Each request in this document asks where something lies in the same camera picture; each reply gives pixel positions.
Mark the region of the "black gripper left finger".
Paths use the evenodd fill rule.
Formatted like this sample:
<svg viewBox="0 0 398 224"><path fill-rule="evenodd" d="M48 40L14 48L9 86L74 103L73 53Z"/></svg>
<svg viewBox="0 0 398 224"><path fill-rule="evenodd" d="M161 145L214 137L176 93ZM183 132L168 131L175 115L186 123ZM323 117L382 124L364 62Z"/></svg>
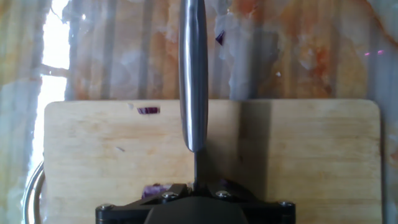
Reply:
<svg viewBox="0 0 398 224"><path fill-rule="evenodd" d="M192 196L189 184L153 184L144 187L140 200L123 206L104 203L96 207L96 224L144 223L150 211L178 199Z"/></svg>

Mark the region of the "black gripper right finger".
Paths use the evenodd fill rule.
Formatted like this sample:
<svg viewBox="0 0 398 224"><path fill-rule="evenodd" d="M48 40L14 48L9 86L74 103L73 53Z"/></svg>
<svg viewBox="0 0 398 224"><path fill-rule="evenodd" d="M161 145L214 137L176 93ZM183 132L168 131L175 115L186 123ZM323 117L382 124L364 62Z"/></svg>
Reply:
<svg viewBox="0 0 398 224"><path fill-rule="evenodd" d="M198 195L237 205L248 223L295 224L293 202L264 202L250 190L232 180L199 181Z"/></svg>

